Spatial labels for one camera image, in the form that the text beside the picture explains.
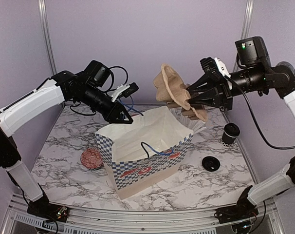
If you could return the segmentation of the brown cardboard cup carrier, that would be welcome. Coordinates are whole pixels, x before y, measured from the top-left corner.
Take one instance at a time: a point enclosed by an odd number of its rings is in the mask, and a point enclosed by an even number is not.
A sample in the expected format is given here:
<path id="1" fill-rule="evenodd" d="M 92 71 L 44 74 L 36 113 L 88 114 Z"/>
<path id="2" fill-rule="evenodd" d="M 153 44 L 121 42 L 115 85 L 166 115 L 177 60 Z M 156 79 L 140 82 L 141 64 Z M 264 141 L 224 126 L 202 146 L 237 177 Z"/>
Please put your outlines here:
<path id="1" fill-rule="evenodd" d="M 188 101 L 191 94 L 187 91 L 187 85 L 180 75 L 168 64 L 161 65 L 160 73 L 153 80 L 157 89 L 156 100 L 164 102 L 168 108 L 180 108 L 181 114 L 190 120 L 202 120 L 206 122 L 208 115 L 205 107 L 200 104 L 198 107 L 191 107 Z"/>

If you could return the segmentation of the blue checkered paper bag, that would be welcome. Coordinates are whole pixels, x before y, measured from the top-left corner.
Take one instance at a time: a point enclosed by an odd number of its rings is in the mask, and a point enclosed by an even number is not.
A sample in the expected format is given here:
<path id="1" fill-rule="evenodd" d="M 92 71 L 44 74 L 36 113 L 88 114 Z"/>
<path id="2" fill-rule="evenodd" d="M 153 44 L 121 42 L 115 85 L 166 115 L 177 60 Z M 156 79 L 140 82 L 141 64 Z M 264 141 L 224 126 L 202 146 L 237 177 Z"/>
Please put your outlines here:
<path id="1" fill-rule="evenodd" d="M 132 124 L 109 124 L 95 133 L 97 148 L 120 199 L 177 172 L 194 131 L 166 107 L 133 117 Z"/>

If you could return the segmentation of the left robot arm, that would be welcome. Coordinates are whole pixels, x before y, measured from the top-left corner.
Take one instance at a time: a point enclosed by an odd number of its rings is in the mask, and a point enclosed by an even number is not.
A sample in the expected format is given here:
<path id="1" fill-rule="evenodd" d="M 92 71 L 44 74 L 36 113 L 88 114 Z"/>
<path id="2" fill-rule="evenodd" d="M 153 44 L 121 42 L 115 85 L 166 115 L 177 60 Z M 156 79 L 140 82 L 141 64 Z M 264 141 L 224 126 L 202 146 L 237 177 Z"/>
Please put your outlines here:
<path id="1" fill-rule="evenodd" d="M 93 113 L 100 113 L 108 123 L 131 124 L 133 119 L 117 99 L 130 96 L 138 90 L 138 86 L 125 82 L 115 89 L 110 87 L 102 91 L 101 87 L 108 77 L 114 78 L 111 68 L 92 60 L 83 71 L 55 74 L 36 89 L 0 109 L 0 167 L 26 193 L 34 209 L 43 217 L 53 213 L 53 206 L 22 162 L 13 135 L 46 110 L 67 101 L 84 103 Z"/>

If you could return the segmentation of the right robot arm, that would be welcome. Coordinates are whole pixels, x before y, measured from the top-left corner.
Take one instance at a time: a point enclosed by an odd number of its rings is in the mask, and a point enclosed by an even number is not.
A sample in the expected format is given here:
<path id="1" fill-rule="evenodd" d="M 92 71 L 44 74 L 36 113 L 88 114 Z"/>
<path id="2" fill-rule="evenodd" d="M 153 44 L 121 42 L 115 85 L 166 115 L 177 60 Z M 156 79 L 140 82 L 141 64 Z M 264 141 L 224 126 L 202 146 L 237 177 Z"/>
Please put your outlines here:
<path id="1" fill-rule="evenodd" d="M 191 94 L 191 107 L 206 105 L 231 110 L 233 97 L 258 92 L 260 96 L 276 90 L 295 118 L 295 69 L 288 62 L 271 66 L 270 57 L 262 37 L 255 36 L 235 42 L 236 63 L 239 71 L 228 73 L 219 58 L 200 61 L 204 75 L 187 90 Z M 279 172 L 255 186 L 247 187 L 236 205 L 216 209 L 215 217 L 221 223 L 258 214 L 256 206 L 266 199 L 295 187 L 295 156 Z"/>

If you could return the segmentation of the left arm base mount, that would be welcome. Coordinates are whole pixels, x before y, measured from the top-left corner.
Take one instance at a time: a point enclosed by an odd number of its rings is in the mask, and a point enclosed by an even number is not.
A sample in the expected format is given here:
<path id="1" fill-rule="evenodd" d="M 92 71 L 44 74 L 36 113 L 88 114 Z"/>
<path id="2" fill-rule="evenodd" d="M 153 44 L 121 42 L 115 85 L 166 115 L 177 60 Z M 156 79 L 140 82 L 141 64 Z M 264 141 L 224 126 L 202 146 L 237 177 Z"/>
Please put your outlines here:
<path id="1" fill-rule="evenodd" d="M 43 204 L 36 206 L 34 203 L 30 203 L 27 209 L 27 213 L 38 217 L 46 218 L 50 222 L 60 221 L 66 222 L 69 214 L 69 207 L 56 205 L 56 204 Z"/>

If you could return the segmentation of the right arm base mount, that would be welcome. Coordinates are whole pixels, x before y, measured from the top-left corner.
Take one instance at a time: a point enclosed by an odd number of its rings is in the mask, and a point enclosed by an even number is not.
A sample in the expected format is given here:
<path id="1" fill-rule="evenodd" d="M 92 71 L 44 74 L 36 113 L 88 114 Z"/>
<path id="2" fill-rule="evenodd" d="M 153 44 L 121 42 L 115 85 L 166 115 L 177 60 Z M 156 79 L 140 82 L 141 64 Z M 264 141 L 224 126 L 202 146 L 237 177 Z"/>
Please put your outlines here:
<path id="1" fill-rule="evenodd" d="M 259 214 L 256 206 L 246 207 L 244 205 L 231 205 L 217 208 L 214 217 L 218 219 L 220 224 L 239 221 L 242 219 L 257 216 Z"/>

